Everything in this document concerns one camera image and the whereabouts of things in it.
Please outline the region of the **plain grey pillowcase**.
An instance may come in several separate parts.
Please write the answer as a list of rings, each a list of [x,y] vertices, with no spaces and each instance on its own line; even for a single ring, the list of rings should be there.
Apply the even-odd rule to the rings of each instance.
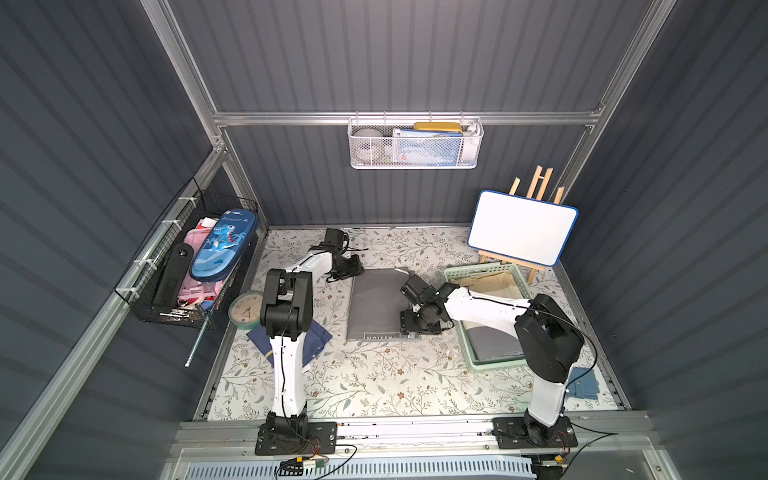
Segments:
[[[370,269],[353,279],[347,324],[350,341],[402,340],[400,313],[411,304],[401,288],[411,272],[400,268]]]

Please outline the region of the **mint green plastic basket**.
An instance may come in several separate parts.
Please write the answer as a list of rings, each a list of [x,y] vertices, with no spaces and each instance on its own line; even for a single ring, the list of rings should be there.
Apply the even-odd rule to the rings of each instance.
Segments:
[[[513,275],[521,294],[524,296],[524,299],[504,299],[487,294],[476,293],[458,284],[459,280],[466,277],[481,277],[504,271],[509,271]],[[476,322],[481,325],[510,334],[518,339],[517,334],[514,331],[514,320],[518,315],[522,313],[522,310],[514,309],[510,313],[504,313],[502,311],[502,305],[504,303],[521,303],[531,298],[527,282],[524,280],[518,267],[514,264],[502,264],[499,262],[481,263],[475,265],[449,267],[444,270],[443,275],[446,282],[456,284],[462,288],[466,288],[470,293],[477,294],[482,298],[480,310],[477,313],[471,312],[470,308],[466,305],[461,305],[458,308],[452,310],[453,313],[457,313],[459,315],[456,330],[459,335],[460,347],[469,369],[475,372],[487,372],[492,370],[524,366],[526,364],[524,352],[523,357],[517,360],[482,365],[475,364],[470,358],[471,351],[467,344],[467,337],[464,328],[462,327],[463,322]]]

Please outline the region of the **beige and grey pillowcase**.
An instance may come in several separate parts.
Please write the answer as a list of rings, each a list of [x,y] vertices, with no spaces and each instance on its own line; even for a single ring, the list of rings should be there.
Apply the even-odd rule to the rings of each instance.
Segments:
[[[466,277],[458,281],[469,290],[504,299],[524,299],[513,275],[504,271],[481,277]],[[521,359],[522,347],[518,339],[500,330],[476,322],[463,322],[470,358],[475,364],[491,364]]]

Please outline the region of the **navy blue cloth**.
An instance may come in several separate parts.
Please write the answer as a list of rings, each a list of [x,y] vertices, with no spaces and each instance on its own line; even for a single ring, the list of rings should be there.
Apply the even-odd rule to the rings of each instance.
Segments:
[[[270,337],[266,333],[263,325],[257,325],[247,333],[248,339],[264,355],[270,365],[274,365],[273,349],[270,343]],[[313,322],[309,332],[306,334],[303,346],[303,368],[306,369],[309,364],[319,357],[326,345],[333,338],[323,326]]]

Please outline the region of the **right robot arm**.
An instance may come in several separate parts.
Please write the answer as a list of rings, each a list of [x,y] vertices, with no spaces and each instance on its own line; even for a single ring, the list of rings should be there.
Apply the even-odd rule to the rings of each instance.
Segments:
[[[400,312],[405,335],[437,335],[451,323],[469,321],[515,338],[534,378],[523,414],[524,437],[543,447],[561,432],[566,390],[585,336],[554,299],[545,294],[507,299],[454,283],[435,288],[417,275],[410,276],[400,292],[411,304]]]

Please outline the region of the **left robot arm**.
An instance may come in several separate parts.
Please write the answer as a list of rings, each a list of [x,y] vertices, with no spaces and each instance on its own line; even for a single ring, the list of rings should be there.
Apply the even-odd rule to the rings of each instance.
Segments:
[[[266,274],[260,321],[270,340],[275,391],[267,431],[300,442],[310,440],[302,382],[306,336],[314,321],[315,281],[345,280],[364,272],[357,254],[349,255],[349,235],[328,229],[324,239],[297,263]]]

